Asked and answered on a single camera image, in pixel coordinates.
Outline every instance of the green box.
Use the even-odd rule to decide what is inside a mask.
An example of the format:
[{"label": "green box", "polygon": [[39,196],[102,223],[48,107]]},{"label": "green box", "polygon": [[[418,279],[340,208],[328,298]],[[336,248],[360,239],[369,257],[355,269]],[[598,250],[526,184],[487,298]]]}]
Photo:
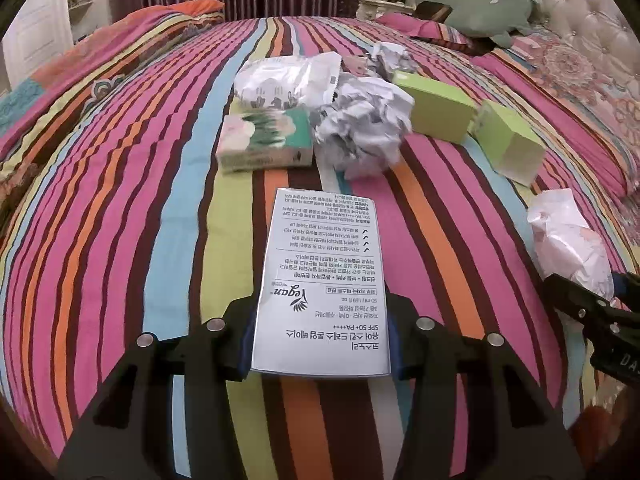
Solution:
[{"label": "green box", "polygon": [[394,84],[415,100],[411,113],[414,132],[462,143],[476,104],[457,86],[417,74],[396,72]]},{"label": "green box", "polygon": [[225,172],[311,166],[313,156],[309,118],[302,108],[229,114],[216,150]]},{"label": "green box", "polygon": [[484,101],[469,133],[495,171],[527,187],[533,183],[546,148],[519,113]]}]

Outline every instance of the metal screw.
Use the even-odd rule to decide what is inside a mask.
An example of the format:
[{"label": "metal screw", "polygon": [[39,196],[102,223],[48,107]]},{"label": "metal screw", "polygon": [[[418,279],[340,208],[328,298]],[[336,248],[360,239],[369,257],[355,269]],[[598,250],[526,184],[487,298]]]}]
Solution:
[{"label": "metal screw", "polygon": [[416,320],[415,325],[420,330],[433,330],[436,326],[436,322],[430,317],[422,316]]},{"label": "metal screw", "polygon": [[207,321],[207,330],[210,332],[220,332],[225,327],[225,320],[221,317],[214,317]]},{"label": "metal screw", "polygon": [[136,345],[138,345],[140,348],[144,348],[151,345],[153,341],[154,337],[151,334],[140,334],[138,336],[138,339],[136,339]]},{"label": "metal screw", "polygon": [[486,340],[491,346],[502,346],[502,345],[504,345],[504,338],[500,334],[497,334],[495,332],[489,334],[486,337]]}]

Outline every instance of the headboard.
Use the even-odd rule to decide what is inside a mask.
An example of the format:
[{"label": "headboard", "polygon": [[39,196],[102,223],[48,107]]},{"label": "headboard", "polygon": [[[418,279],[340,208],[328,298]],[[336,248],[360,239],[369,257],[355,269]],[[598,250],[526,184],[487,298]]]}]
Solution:
[{"label": "headboard", "polygon": [[640,42],[613,0],[542,0],[544,25],[640,98]]}]

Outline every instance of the stuffed animal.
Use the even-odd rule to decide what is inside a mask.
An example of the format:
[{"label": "stuffed animal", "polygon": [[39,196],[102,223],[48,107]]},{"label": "stuffed animal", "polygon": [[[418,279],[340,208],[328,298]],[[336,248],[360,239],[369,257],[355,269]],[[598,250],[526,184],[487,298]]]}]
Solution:
[{"label": "stuffed animal", "polygon": [[437,2],[453,10],[444,21],[470,38],[491,38],[503,48],[513,45],[510,32],[517,30],[524,36],[531,33],[529,17],[534,4],[542,0],[415,0]]}]

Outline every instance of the striped bedsheet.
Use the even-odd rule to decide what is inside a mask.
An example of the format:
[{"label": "striped bedsheet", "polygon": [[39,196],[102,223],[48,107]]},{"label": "striped bedsheet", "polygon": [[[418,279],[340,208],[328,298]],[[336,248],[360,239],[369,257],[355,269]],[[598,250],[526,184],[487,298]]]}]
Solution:
[{"label": "striped bedsheet", "polygon": [[[170,20],[177,18],[158,18],[144,41],[128,44],[128,55],[163,34]],[[542,189],[571,187],[613,269],[638,271],[639,264],[616,208],[545,120],[546,110],[464,55],[375,23],[268,18],[204,27],[192,36],[124,74],[77,121],[60,121],[65,106],[118,56],[101,60],[93,80],[68,85],[0,144],[7,174],[37,164],[0,246],[0,388],[43,461],[60,455],[137,335],[184,335],[259,286],[278,187],[375,200],[389,289],[450,330],[504,334],[570,425],[598,378],[589,367],[582,373],[581,334],[564,329],[540,301],[527,202]],[[456,146],[411,135],[396,167],[352,182],[322,161],[310,169],[218,171],[220,124],[237,109],[232,83],[245,61],[328,50],[360,55],[377,41],[404,44],[421,74],[460,86],[476,102],[492,99],[522,113],[549,148],[532,189],[494,173],[471,138]],[[55,134],[45,139],[56,120]],[[186,474],[183,389],[178,378],[174,453],[177,471]],[[250,374],[228,390],[249,479],[392,478],[409,383]],[[463,469],[466,453],[462,382],[458,391],[452,472]]]}]

